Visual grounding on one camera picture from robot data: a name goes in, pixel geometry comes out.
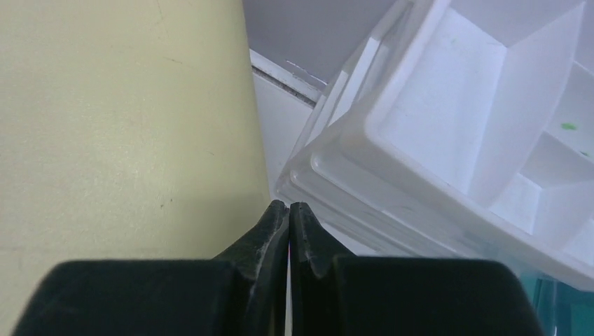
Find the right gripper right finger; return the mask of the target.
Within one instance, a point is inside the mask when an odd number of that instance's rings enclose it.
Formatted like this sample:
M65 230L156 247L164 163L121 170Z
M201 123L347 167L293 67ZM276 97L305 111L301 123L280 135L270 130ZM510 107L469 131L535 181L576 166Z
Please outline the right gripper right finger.
M541 335L519 280L489 260L355 255L289 211L294 335Z

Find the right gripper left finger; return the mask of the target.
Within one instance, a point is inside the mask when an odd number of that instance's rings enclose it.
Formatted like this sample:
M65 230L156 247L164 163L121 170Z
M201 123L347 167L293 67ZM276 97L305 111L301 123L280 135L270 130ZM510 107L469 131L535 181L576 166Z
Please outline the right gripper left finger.
M209 260L70 260L47 273L15 335L283 335L289 209L275 200Z

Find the yellow hard-shell suitcase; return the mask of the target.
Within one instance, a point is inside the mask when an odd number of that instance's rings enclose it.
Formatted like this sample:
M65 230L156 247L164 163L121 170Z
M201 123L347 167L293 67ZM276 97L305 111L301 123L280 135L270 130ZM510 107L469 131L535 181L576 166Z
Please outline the yellow hard-shell suitcase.
M80 259L211 258L270 203L241 1L1 2L1 334Z

